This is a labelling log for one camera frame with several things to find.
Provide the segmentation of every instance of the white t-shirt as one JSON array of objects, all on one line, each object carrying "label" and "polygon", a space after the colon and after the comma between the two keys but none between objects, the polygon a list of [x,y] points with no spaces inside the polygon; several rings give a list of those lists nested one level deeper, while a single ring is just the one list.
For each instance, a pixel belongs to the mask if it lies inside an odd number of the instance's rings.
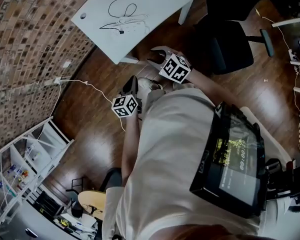
[{"label": "white t-shirt", "polygon": [[[112,239],[116,231],[126,240],[148,240],[159,230],[180,225],[222,225],[233,234],[258,235],[260,218],[244,219],[189,191],[214,109],[194,88],[171,92],[152,105],[143,121],[137,160],[125,188],[106,192],[103,239]],[[252,115],[247,108],[242,111]],[[285,165],[288,154],[259,126],[265,145],[270,141],[265,148],[268,158],[281,158]]]}]

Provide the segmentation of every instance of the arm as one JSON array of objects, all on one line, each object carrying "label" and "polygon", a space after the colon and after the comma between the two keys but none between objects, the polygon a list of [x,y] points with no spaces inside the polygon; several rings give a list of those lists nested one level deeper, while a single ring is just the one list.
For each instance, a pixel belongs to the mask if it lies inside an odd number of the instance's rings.
[{"label": "arm", "polygon": [[140,128],[137,109],[126,118],[125,135],[122,151],[122,186],[126,186],[127,180],[135,167],[138,155]]},{"label": "arm", "polygon": [[215,106],[218,106],[221,102],[226,102],[228,105],[233,104],[237,108],[243,107],[231,92],[195,69],[190,72],[186,79],[198,87]]}]

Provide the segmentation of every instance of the brick wall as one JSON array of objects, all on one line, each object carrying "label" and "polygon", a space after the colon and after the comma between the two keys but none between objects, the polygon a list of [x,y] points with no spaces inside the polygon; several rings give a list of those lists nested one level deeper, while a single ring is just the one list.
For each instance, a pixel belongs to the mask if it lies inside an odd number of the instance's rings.
[{"label": "brick wall", "polygon": [[49,80],[71,77],[93,47],[70,20],[85,1],[0,0],[0,148],[50,115]]}]

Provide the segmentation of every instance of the black and white cube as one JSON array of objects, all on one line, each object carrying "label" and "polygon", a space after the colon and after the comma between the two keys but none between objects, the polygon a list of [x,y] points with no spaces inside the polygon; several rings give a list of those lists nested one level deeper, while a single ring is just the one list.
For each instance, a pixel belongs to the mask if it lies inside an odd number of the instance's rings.
[{"label": "black and white cube", "polygon": [[179,57],[173,53],[159,74],[174,82],[182,84],[190,72],[191,69],[187,65],[186,61],[182,57]]},{"label": "black and white cube", "polygon": [[133,95],[114,98],[112,110],[119,118],[130,117],[137,109],[138,103]]}]

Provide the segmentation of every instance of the person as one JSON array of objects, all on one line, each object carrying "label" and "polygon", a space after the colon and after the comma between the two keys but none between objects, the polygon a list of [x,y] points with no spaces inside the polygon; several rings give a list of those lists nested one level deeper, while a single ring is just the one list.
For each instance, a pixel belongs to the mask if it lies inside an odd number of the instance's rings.
[{"label": "person", "polygon": [[210,133],[215,107],[235,105],[260,127],[267,159],[282,165],[289,155],[252,112],[229,91],[193,69],[192,87],[160,85],[139,79],[148,89],[140,132],[138,114],[126,118],[122,152],[122,187],[106,191],[102,239],[236,240],[265,239],[289,207],[289,198],[268,202],[260,217],[245,219],[189,191]]}]

